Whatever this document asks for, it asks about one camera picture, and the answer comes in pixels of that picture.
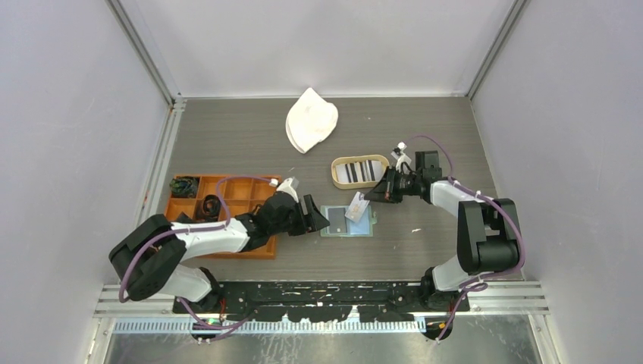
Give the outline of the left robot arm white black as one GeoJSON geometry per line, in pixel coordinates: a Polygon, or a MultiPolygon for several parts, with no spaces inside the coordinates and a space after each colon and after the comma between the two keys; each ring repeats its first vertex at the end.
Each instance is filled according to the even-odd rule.
{"type": "Polygon", "coordinates": [[[245,253],[264,246],[273,236],[296,237],[329,225],[312,196],[299,199],[277,191],[252,212],[226,221],[185,224],[153,215],[118,243],[108,260],[121,280],[120,302],[163,293],[210,313],[220,306],[221,292],[211,274],[186,268],[183,262],[216,253],[245,253]]]}

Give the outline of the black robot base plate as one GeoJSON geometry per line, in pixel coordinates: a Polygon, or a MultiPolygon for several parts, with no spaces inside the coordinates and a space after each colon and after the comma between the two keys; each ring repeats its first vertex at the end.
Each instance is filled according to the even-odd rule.
{"type": "Polygon", "coordinates": [[[226,319],[257,322],[343,322],[356,311],[366,322],[410,322],[416,315],[447,317],[458,303],[458,291],[441,292],[421,281],[226,281],[198,303],[176,301],[173,312],[193,311],[200,317],[224,314],[226,319]]]}

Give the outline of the green card holder wallet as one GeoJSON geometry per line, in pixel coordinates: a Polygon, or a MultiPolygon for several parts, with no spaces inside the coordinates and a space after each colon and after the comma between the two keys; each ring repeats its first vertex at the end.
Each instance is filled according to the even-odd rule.
{"type": "MultiPolygon", "coordinates": [[[[322,206],[321,213],[327,218],[327,209],[334,206],[322,206]]],[[[328,233],[328,228],[321,230],[322,237],[372,237],[374,233],[374,226],[377,223],[376,214],[368,207],[365,214],[359,223],[349,221],[347,218],[347,233],[340,235],[331,235],[328,233]]]]}

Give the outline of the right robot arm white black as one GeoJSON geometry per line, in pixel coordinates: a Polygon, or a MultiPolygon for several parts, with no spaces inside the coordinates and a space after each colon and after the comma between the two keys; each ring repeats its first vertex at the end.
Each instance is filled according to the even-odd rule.
{"type": "Polygon", "coordinates": [[[436,151],[415,153],[414,168],[407,162],[385,169],[382,179],[365,195],[370,202],[400,203],[417,196],[456,218],[456,254],[423,275],[417,297],[428,310],[456,306],[462,295],[487,288],[485,275],[499,274],[520,262],[514,203],[485,199],[464,191],[443,175],[436,151]]]}

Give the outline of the grey credit card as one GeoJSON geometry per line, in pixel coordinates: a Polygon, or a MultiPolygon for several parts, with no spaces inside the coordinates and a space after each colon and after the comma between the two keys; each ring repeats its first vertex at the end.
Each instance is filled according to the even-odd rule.
{"type": "Polygon", "coordinates": [[[327,209],[327,219],[330,222],[328,233],[331,235],[340,235],[347,233],[347,220],[345,217],[346,208],[344,206],[334,206],[327,209]]]}

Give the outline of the white patterned credit card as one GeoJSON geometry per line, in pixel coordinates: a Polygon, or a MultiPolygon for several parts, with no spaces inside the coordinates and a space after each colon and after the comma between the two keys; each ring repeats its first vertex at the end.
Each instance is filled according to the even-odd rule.
{"type": "Polygon", "coordinates": [[[359,223],[365,214],[370,201],[365,198],[362,192],[356,192],[351,203],[345,211],[345,218],[354,223],[359,223]]]}

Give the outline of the beige oval card tray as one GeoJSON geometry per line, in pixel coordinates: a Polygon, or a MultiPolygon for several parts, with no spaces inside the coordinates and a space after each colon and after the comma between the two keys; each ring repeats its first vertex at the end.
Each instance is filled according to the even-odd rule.
{"type": "Polygon", "coordinates": [[[386,169],[390,166],[389,161],[382,155],[361,155],[340,157],[331,163],[331,178],[336,188],[340,190],[355,190],[374,187],[379,182],[386,169]],[[349,184],[339,184],[335,166],[348,164],[352,177],[349,184]]]}

